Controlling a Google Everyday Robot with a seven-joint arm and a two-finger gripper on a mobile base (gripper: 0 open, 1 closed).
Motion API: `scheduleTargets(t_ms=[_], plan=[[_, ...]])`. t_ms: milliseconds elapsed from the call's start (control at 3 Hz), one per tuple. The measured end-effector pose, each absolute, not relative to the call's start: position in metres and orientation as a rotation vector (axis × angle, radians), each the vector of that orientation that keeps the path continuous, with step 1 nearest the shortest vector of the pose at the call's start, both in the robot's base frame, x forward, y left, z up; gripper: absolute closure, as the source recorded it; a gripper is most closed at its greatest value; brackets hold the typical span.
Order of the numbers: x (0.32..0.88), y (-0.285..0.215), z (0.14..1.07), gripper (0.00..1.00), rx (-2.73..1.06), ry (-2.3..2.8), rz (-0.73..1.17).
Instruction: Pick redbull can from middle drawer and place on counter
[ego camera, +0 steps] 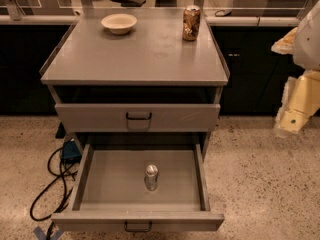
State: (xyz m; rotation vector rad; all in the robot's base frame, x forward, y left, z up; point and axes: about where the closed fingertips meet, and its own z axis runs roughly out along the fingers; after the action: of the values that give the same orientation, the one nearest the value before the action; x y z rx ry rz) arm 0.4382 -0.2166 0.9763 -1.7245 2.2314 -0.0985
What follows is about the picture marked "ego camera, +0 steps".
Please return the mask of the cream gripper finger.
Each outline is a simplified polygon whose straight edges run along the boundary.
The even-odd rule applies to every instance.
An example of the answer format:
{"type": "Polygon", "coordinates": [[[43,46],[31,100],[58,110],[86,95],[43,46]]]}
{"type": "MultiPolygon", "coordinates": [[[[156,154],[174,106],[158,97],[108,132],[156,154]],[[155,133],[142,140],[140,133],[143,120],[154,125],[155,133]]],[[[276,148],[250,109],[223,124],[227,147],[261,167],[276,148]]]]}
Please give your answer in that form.
{"type": "Polygon", "coordinates": [[[272,45],[271,51],[281,55],[292,54],[296,32],[297,27],[290,30],[284,37],[272,45]]]}
{"type": "Polygon", "coordinates": [[[309,115],[300,111],[280,109],[275,118],[274,133],[280,138],[297,135],[309,119],[309,115]]]}

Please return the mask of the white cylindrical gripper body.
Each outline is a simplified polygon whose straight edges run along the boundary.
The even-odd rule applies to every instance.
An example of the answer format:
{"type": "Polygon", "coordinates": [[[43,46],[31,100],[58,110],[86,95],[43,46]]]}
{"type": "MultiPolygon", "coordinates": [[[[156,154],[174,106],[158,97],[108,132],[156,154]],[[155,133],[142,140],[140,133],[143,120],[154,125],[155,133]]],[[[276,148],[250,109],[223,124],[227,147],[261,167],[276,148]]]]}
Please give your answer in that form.
{"type": "Polygon", "coordinates": [[[298,112],[305,117],[313,116],[320,106],[320,72],[306,70],[298,78],[289,77],[281,102],[278,117],[282,117],[285,111],[298,112]]]}

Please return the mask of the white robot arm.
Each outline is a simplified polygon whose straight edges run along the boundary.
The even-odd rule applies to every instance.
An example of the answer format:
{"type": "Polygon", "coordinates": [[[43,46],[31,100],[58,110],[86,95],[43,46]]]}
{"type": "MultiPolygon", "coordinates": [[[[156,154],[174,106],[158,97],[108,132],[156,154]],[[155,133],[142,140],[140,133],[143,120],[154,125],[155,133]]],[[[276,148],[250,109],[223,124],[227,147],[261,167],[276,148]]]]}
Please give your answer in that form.
{"type": "Polygon", "coordinates": [[[293,136],[320,109],[320,1],[271,50],[291,54],[293,62],[304,69],[301,76],[289,77],[285,83],[275,118],[275,134],[293,136]]]}

